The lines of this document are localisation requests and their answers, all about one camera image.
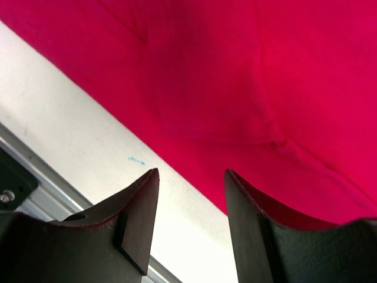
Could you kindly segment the crimson pink t shirt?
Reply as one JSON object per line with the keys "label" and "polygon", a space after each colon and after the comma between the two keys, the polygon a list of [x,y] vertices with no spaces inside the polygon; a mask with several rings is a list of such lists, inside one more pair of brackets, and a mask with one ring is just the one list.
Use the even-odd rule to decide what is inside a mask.
{"label": "crimson pink t shirt", "polygon": [[218,208],[233,169],[376,217],[375,1],[2,1],[1,20]]}

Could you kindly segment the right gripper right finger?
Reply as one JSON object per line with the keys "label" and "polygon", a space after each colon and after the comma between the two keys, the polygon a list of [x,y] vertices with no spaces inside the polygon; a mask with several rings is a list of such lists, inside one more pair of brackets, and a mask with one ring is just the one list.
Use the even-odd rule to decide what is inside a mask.
{"label": "right gripper right finger", "polygon": [[337,225],[298,212],[224,174],[239,282],[375,282],[376,220]]}

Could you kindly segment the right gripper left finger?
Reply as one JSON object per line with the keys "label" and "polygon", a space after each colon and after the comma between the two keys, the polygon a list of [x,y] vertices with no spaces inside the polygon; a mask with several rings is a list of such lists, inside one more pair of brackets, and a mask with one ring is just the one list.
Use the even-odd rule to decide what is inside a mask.
{"label": "right gripper left finger", "polygon": [[159,172],[63,221],[1,213],[2,282],[141,282],[147,275]]}

